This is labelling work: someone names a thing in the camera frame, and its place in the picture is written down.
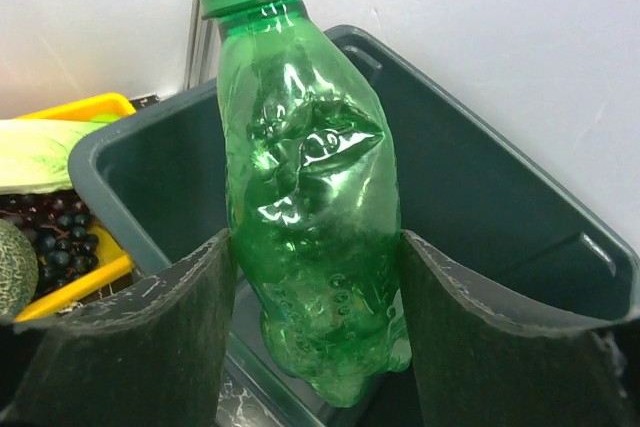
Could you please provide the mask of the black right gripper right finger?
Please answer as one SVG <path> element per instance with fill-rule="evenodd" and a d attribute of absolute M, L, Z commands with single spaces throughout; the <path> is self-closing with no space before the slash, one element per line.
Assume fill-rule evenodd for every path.
<path fill-rule="evenodd" d="M 639 311 L 615 320 L 538 302 L 412 231 L 401 293 L 428 426 L 635 426 Z"/>

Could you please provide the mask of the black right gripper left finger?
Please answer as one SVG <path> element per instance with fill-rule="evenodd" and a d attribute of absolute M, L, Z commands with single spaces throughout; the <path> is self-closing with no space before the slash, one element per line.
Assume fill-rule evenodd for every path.
<path fill-rule="evenodd" d="M 1 324 L 5 426 L 212 426 L 234 305 L 229 235 L 63 316 Z"/>

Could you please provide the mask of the green crushed plastic bottle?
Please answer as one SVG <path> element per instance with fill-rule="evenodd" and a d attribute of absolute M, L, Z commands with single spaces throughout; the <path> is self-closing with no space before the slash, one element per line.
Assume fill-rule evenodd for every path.
<path fill-rule="evenodd" d="M 217 21 L 231 250 L 266 348 L 336 407 L 411 360 L 394 142 L 303 0 L 200 0 Z"/>

